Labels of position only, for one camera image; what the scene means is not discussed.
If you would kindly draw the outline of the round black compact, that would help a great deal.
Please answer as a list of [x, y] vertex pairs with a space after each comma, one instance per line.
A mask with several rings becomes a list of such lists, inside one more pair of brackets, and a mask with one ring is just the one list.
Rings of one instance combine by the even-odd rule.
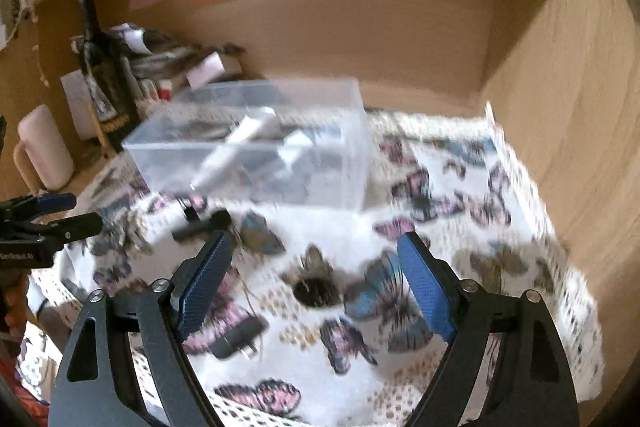
[[304, 277], [293, 285], [294, 298], [304, 307], [321, 309], [335, 307], [341, 302], [337, 285], [325, 277]]

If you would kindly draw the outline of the white charger cube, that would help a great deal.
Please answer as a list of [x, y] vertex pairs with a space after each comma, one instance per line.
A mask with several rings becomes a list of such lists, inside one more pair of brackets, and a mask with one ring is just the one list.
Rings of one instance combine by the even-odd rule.
[[314, 141], [311, 137], [302, 129], [296, 129], [283, 139], [282, 145], [278, 148], [278, 156], [286, 167], [291, 168], [313, 147]]

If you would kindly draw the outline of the pink white mug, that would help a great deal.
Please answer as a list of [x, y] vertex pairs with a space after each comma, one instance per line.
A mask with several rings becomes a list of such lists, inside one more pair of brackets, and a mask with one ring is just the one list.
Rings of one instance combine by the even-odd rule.
[[75, 171], [70, 151], [47, 105], [39, 105], [17, 125], [14, 165], [30, 193], [58, 191]]

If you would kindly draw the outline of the small black usb adapter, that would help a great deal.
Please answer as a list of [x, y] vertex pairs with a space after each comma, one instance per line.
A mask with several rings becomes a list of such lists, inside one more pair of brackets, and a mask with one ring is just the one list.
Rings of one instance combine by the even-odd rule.
[[266, 327], [267, 323], [261, 317], [245, 317], [219, 336], [209, 350], [218, 360], [227, 360], [237, 353], [253, 358], [257, 353], [256, 341], [265, 332]]

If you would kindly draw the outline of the dark wine bottle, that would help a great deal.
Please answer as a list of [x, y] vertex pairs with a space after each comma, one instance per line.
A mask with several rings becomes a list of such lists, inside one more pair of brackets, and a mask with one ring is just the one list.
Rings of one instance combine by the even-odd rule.
[[86, 81], [101, 130], [116, 153], [122, 142], [140, 124], [140, 117], [128, 78], [122, 66], [122, 54], [116, 40], [102, 30], [96, 2], [78, 0], [84, 21], [82, 62]]

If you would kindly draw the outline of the stack of books and papers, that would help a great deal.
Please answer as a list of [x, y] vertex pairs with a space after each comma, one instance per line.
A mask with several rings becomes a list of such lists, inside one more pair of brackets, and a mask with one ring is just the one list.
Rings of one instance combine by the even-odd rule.
[[132, 23], [108, 28], [106, 34], [114, 39], [122, 54], [122, 67], [136, 101], [145, 99], [143, 83], [146, 80], [183, 81], [189, 70], [211, 55], [237, 60], [246, 53], [245, 48], [235, 43], [225, 42], [218, 46], [185, 43], [161, 31]]

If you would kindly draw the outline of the butterfly print white cloth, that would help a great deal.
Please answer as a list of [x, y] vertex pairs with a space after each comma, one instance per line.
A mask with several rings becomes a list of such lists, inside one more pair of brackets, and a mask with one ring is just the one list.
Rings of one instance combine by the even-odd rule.
[[[235, 251], [224, 285], [184, 345], [207, 398], [242, 426], [393, 426], [412, 412], [447, 343], [419, 310], [397, 258], [414, 232], [462, 279], [518, 297], [538, 291], [562, 341], [578, 401], [604, 373], [597, 306], [554, 235], [536, 185], [494, 116], [367, 114], [372, 157], [358, 211], [206, 197], [231, 215]], [[79, 197], [104, 231], [64, 248], [36, 283], [74, 323], [91, 291], [130, 295], [174, 274], [204, 236], [177, 243], [180, 195], [153, 192], [126, 151]], [[331, 279], [335, 307], [293, 296], [304, 277]], [[257, 353], [218, 360], [212, 343], [245, 317], [266, 323]]]

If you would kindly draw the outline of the small pink white box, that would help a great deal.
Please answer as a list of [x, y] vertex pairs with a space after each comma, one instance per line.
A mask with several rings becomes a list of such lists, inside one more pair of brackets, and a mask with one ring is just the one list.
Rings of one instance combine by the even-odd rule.
[[212, 82], [238, 79], [243, 76], [239, 60], [234, 56], [214, 52], [186, 72], [186, 80], [193, 89]]

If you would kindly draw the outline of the clear plastic storage box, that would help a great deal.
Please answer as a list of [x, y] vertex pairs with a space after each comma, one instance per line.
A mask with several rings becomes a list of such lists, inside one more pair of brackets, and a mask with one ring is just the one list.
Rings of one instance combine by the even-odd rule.
[[[224, 176], [201, 191], [190, 182], [244, 116], [271, 107], [280, 129], [247, 143]], [[293, 167], [278, 156], [302, 129], [314, 147]], [[358, 211], [366, 195], [372, 140], [354, 78], [214, 83], [186, 90], [127, 136], [125, 150], [153, 192]]]

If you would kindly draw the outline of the black clip mount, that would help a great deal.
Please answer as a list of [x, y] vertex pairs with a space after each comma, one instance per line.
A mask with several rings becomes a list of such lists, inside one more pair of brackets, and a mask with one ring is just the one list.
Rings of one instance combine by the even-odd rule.
[[177, 243], [215, 231], [228, 231], [232, 225], [230, 212], [224, 207], [216, 207], [206, 213], [209, 208], [209, 200], [206, 197], [180, 196], [178, 203], [182, 207], [186, 223], [171, 231], [171, 237]]

